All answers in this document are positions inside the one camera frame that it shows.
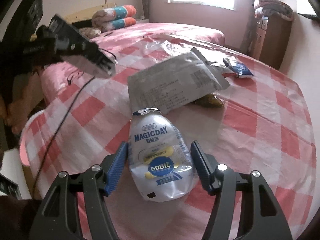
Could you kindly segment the person's left hand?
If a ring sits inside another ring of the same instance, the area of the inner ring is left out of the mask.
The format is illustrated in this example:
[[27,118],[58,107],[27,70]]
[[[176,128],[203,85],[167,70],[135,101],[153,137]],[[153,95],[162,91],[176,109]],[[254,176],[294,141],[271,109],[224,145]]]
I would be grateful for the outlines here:
[[1,96],[1,118],[18,135],[28,121],[32,110],[44,99],[38,73],[17,76],[14,79],[13,100],[7,106]]

